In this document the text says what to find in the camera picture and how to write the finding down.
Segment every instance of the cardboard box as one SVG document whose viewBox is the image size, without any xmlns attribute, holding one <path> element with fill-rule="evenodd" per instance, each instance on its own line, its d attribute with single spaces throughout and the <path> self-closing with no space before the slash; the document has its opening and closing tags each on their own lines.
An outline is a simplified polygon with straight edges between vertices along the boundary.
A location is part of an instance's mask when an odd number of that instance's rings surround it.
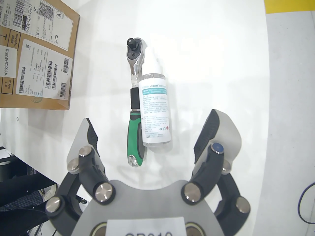
<svg viewBox="0 0 315 236">
<path fill-rule="evenodd" d="M 0 107 L 67 110 L 80 16 L 60 0 L 0 0 Z"/>
</svg>

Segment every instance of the qr code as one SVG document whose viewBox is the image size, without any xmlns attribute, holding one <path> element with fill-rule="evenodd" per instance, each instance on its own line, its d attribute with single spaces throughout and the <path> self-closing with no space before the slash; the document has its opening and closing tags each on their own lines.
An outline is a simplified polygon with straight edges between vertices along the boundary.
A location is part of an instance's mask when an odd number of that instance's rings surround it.
<svg viewBox="0 0 315 236">
<path fill-rule="evenodd" d="M 54 8 L 40 2 L 38 14 L 52 21 L 54 17 Z"/>
</svg>

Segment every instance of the green rubber grip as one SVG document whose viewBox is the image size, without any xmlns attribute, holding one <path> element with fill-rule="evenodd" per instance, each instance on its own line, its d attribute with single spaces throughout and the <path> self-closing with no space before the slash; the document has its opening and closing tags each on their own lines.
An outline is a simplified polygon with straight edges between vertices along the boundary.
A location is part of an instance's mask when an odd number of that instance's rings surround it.
<svg viewBox="0 0 315 236">
<path fill-rule="evenodd" d="M 134 156 L 138 166 L 142 165 L 145 147 L 142 142 L 141 116 L 139 111 L 130 112 L 127 137 L 127 159 Z"/>
</svg>

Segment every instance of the white table surface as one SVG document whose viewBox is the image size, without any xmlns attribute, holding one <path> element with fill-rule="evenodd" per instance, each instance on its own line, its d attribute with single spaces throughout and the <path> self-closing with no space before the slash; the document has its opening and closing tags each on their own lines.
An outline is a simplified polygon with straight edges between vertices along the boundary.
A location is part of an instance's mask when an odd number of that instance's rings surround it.
<svg viewBox="0 0 315 236">
<path fill-rule="evenodd" d="M 227 113 L 242 136 L 232 175 L 251 204 L 240 235 L 251 235 L 261 192 L 269 116 L 269 56 L 263 0 L 62 0 L 80 16 L 69 111 L 3 109 L 4 146 L 57 183 L 84 117 L 98 134 L 110 180 L 157 189 L 185 179 L 211 109 Z M 130 68 L 126 41 L 155 48 L 168 82 L 172 149 L 148 150 L 127 164 Z M 80 188 L 79 195 L 90 197 Z M 207 202 L 214 209 L 215 189 Z"/>
</svg>

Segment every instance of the blue button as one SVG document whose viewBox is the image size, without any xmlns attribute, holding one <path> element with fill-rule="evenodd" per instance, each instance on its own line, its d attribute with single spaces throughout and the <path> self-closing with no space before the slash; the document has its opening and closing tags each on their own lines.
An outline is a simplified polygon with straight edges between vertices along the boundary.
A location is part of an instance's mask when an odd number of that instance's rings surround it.
<svg viewBox="0 0 315 236">
<path fill-rule="evenodd" d="M 221 153 L 224 152 L 224 148 L 223 148 L 223 146 L 222 146 L 220 143 L 213 143 L 213 144 L 211 145 L 211 149 L 212 149 L 214 152 L 219 153 L 219 154 L 221 154 Z"/>
</svg>

